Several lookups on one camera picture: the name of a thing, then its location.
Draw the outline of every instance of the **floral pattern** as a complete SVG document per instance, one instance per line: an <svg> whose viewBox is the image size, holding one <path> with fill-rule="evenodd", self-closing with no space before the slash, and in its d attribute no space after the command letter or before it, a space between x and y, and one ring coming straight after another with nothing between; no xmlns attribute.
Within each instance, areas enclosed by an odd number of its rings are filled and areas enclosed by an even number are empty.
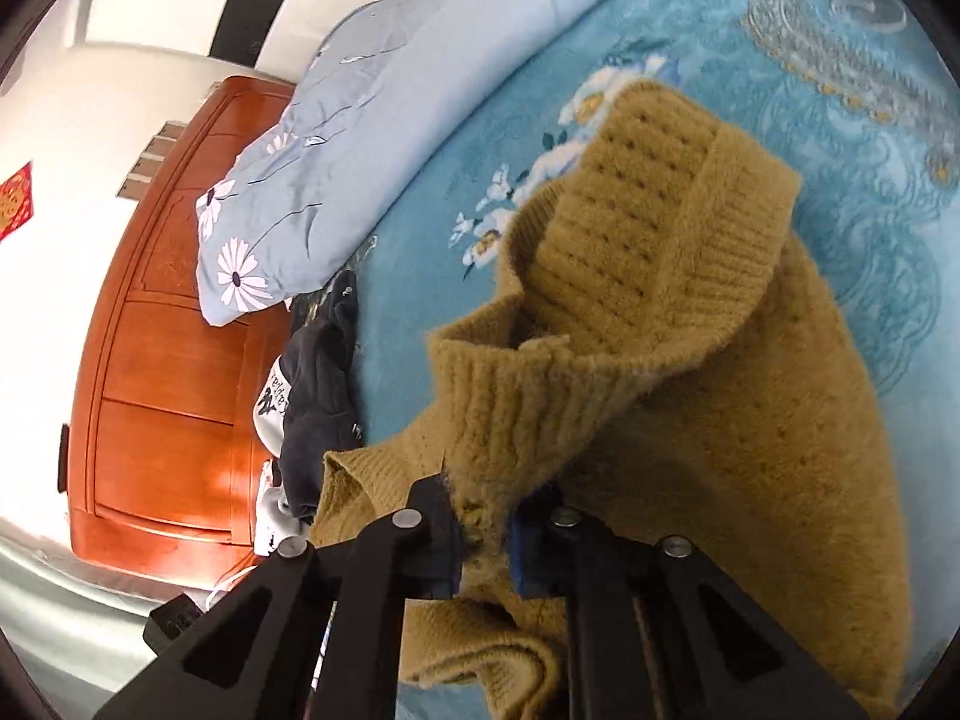
<svg viewBox="0 0 960 720"><path fill-rule="evenodd" d="M281 132L274 136L274 139L267 143L267 153L275 154L283 151L290 143L296 141L296 135L293 132Z"/></svg>
<svg viewBox="0 0 960 720"><path fill-rule="evenodd" d="M256 257L248 254L249 250L246 241L231 238L217 255L217 264L220 266L217 283L227 285L220 300L224 306L235 301L237 309L244 312L266 308L267 304L259 298L274 299L270 293L264 292L266 279L250 274L256 268L257 261Z"/></svg>
<svg viewBox="0 0 960 720"><path fill-rule="evenodd" d="M213 233L213 225L220 218L220 209L233 189L233 181L221 181L197 199L197 231L206 241Z"/></svg>
<svg viewBox="0 0 960 720"><path fill-rule="evenodd" d="M515 210L544 183L559 178L577 164L587 143L610 112L613 100L637 79L656 79L677 86L680 84L678 62L660 53L633 57L624 52L623 55L607 57L605 64L588 76L560 108L557 124L562 129L557 135L544 132L541 138L544 152L534 164L522 170L513 185L509 180L510 166L506 163L493 172L490 186L476 204L475 212L480 213L491 205L496 207L476 218L459 213L450 233L448 245L451 248L469 234L475 239L461 257L466 267L464 279L474 269L484 268L496 258L500 240Z"/></svg>

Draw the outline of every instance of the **white flower print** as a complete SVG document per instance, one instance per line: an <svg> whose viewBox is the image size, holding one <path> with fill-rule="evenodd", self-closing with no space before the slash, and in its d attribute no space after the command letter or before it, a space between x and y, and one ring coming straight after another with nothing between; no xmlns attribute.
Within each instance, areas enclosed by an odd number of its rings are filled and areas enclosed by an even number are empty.
<svg viewBox="0 0 960 720"><path fill-rule="evenodd" d="M500 240L513 215L514 212L509 208L494 208L473 228L477 242L464 252L462 259L468 271L473 268L486 268L493 258L496 258Z"/></svg>
<svg viewBox="0 0 960 720"><path fill-rule="evenodd" d="M587 148L587 143L580 139L561 143L550 151L544 151L530 167L530 175L514 191L512 200L515 206L520 207L534 194L536 188L554 178L559 178L577 164L580 155Z"/></svg>
<svg viewBox="0 0 960 720"><path fill-rule="evenodd" d="M455 247L457 242L469 232L473 232L477 220L475 218L466 218L463 213L457 214L457 220L453 223L453 232L450 233L450 248Z"/></svg>
<svg viewBox="0 0 960 720"><path fill-rule="evenodd" d="M213 233L213 225L220 218L221 200L233 189L234 181L221 181L197 199L197 230L206 240Z"/></svg>
<svg viewBox="0 0 960 720"><path fill-rule="evenodd" d="M652 79L656 77L659 72L664 69L664 65L670 61L665 56L661 56L658 53L652 53L648 56L643 62L643 74Z"/></svg>
<svg viewBox="0 0 960 720"><path fill-rule="evenodd" d="M510 172L510 166L506 163L500 165L499 170L493 171L493 178L490 179L487 193L477 203L477 211L483 210L492 202L503 202L510 196L510 182L507 180L508 172Z"/></svg>
<svg viewBox="0 0 960 720"><path fill-rule="evenodd" d="M224 306L229 306L235 300L237 308L243 312L266 308L267 304L262 303L258 298L274 299L270 293L264 292L267 286L266 280L260 276L250 275L250 272L256 268L257 261L252 254L247 255L249 249L250 246L246 241L231 238L217 255L217 264L220 266L217 283L227 285L220 297L220 302Z"/></svg>
<svg viewBox="0 0 960 720"><path fill-rule="evenodd" d="M270 143L267 143L267 153L275 154L277 151L283 151L294 141L296 141L296 135L294 135L294 133L281 132L280 135L275 135Z"/></svg>
<svg viewBox="0 0 960 720"><path fill-rule="evenodd" d="M600 68L580 84L573 99L560 110L558 124L565 127L577 124L596 131L606 119L616 96L625 87L644 77L645 73L636 67Z"/></svg>

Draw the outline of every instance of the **knitted fabric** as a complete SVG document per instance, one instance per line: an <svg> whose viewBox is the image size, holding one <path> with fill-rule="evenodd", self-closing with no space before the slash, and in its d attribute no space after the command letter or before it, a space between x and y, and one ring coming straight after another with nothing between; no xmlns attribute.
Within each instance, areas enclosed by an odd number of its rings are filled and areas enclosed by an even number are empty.
<svg viewBox="0 0 960 720"><path fill-rule="evenodd" d="M401 678L476 678L497 720L553 715L559 601L522 601L509 512L558 478L627 538L683 533L868 708L909 631L901 512L867 372L789 220L800 181L649 81L502 242L496 297L427 342L437 397L326 459L312 531L352 538L445 470L463 594L408 604Z"/></svg>

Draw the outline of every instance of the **white cable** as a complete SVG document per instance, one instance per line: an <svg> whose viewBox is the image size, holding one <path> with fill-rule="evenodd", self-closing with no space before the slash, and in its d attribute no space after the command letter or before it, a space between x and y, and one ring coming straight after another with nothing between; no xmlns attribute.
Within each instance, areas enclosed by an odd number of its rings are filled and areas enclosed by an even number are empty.
<svg viewBox="0 0 960 720"><path fill-rule="evenodd" d="M218 593L227 592L234 581L243 579L244 576L247 576L247 574L253 571L255 568L255 565L248 565L246 568L241 568L235 574L231 574L227 577L227 579L220 581L213 590L210 590L210 594L206 596L206 601L203 602L205 610L210 611L210 608L213 607L213 599L217 597Z"/></svg>
<svg viewBox="0 0 960 720"><path fill-rule="evenodd" d="M323 632L323 641L320 642L320 657L317 659L317 666L313 670L313 680L311 680L310 688L313 690L317 689L317 683L320 680L320 669L323 668L323 658L326 656L326 642L330 638L330 626L333 625L333 615L337 610L337 602L333 602L333 608L330 610L330 618L326 621L326 630Z"/></svg>

